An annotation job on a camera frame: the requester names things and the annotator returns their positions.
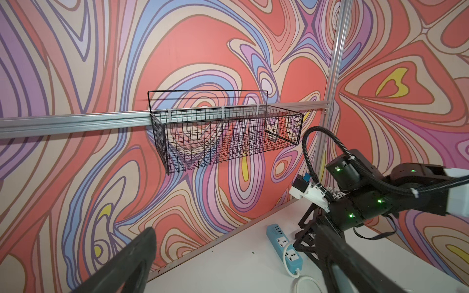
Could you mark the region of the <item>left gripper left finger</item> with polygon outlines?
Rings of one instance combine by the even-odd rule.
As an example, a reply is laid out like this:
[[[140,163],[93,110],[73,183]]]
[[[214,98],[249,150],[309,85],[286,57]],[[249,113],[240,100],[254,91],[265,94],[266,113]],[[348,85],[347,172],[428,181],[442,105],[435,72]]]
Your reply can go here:
[[[142,293],[156,257],[156,233],[146,228],[75,293]]]

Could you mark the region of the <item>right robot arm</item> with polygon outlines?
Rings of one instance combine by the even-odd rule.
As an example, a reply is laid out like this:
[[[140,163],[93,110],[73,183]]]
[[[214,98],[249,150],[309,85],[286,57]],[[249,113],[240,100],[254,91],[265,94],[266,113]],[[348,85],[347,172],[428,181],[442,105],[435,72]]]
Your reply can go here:
[[[335,188],[320,183],[307,142],[323,133],[341,150],[326,170]],[[307,172],[298,175],[290,193],[310,207],[299,222],[293,247],[317,261],[316,231],[325,226],[339,236],[383,217],[389,231],[375,240],[399,236],[414,254],[459,278],[469,271],[469,173],[464,169],[422,163],[402,163],[383,175],[359,150],[348,149],[330,130],[306,130],[302,153]]]

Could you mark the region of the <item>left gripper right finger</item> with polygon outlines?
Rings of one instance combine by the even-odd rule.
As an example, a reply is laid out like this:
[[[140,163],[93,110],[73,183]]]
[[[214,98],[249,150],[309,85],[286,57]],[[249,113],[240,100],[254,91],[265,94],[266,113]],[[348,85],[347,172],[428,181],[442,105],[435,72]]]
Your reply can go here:
[[[329,293],[403,293],[345,240],[326,226],[316,229],[316,253]]]

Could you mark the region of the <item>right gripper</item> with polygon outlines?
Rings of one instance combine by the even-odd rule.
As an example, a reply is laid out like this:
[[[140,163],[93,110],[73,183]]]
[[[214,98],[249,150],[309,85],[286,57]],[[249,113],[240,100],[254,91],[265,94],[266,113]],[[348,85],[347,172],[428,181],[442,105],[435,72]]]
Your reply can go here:
[[[334,232],[344,232],[359,227],[367,220],[389,213],[394,208],[390,197],[379,194],[352,194],[339,199],[331,196],[323,198],[325,207],[312,203],[300,219],[300,231],[294,235],[293,247],[321,268],[317,248],[317,233],[319,228],[326,226]]]

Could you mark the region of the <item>blue power strip with cord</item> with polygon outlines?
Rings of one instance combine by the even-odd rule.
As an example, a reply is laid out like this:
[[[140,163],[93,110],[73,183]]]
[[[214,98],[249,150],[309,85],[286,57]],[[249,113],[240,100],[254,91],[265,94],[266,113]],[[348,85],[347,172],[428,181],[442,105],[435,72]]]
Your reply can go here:
[[[266,235],[279,256],[287,274],[296,280],[294,284],[294,292],[300,292],[299,286],[303,282],[312,282],[316,286],[317,292],[321,293],[322,289],[317,280],[311,276],[301,274],[304,260],[294,248],[294,242],[288,239],[280,226],[276,223],[267,226]]]

